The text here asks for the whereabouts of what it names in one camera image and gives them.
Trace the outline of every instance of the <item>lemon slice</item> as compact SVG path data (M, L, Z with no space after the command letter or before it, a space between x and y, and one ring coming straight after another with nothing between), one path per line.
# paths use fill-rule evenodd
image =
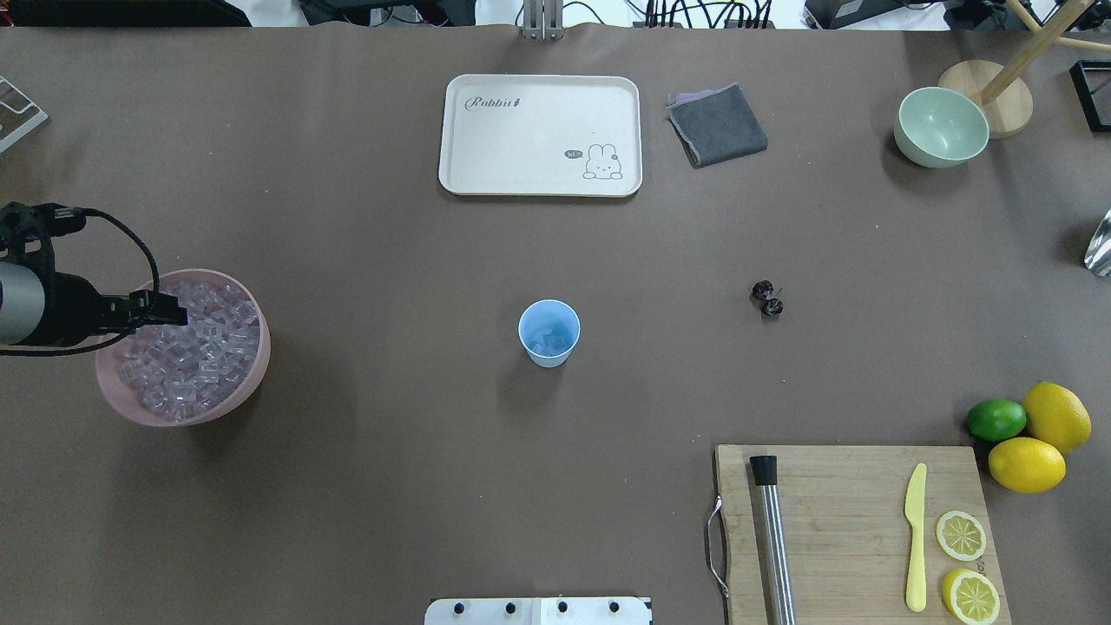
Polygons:
M969 513L949 511L938 520L938 544L961 562L972 562L988 548L988 534Z
M958 568L941 582L945 607L965 625L989 625L999 617L999 593L975 571Z

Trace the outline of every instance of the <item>light green bowl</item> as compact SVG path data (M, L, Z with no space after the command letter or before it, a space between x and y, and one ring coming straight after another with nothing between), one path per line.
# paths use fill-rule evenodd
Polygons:
M895 143L922 167L953 167L988 145L988 118L952 89L923 87L899 104Z

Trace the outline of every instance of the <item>yellow knife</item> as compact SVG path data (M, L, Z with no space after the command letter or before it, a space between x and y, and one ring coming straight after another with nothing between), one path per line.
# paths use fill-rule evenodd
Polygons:
M919 463L907 485L903 516L910 523L910 568L907 571L907 607L913 612L925 609L925 545L922 537L922 517L925 514L925 465Z

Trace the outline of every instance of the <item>black muddler cap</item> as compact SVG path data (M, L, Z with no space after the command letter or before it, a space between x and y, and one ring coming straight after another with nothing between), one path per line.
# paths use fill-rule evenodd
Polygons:
M750 456L749 463L757 486L775 486L775 456Z

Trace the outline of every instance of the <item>blue paper cup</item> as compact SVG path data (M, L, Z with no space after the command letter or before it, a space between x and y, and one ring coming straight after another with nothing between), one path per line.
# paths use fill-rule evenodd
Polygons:
M533 363L558 367L579 343L579 316L558 299L541 299L524 309L517 336Z

